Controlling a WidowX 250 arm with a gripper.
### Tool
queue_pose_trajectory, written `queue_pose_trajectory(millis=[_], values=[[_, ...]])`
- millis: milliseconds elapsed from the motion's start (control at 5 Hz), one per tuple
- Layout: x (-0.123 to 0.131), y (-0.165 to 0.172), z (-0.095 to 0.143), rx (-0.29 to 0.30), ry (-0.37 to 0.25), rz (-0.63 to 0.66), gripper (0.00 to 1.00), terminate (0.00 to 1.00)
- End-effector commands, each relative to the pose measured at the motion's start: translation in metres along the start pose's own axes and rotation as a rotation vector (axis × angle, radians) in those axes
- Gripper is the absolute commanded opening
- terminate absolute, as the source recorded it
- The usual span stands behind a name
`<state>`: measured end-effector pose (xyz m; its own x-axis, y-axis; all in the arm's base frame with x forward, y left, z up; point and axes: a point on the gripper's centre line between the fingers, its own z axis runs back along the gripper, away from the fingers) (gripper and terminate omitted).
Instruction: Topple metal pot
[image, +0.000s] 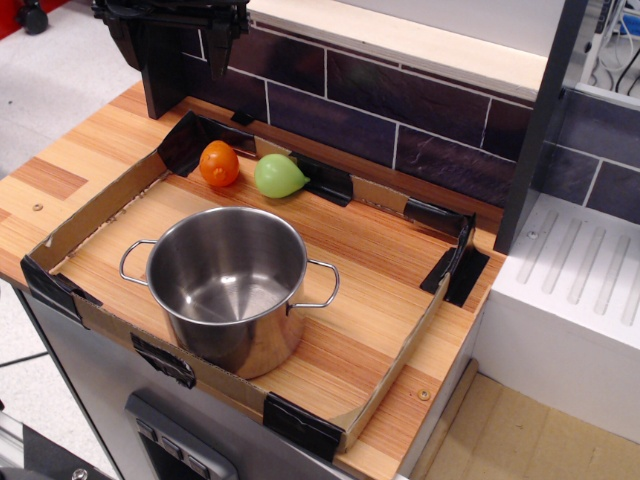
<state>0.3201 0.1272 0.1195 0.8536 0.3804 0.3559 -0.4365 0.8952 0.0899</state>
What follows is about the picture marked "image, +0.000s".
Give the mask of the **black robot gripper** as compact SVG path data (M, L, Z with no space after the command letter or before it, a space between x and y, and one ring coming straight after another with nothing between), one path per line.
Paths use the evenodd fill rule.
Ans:
M141 71L146 63L142 24L204 29L203 46L212 80L228 68L233 42L249 30L248 1L94 1L94 16L103 20L126 63Z

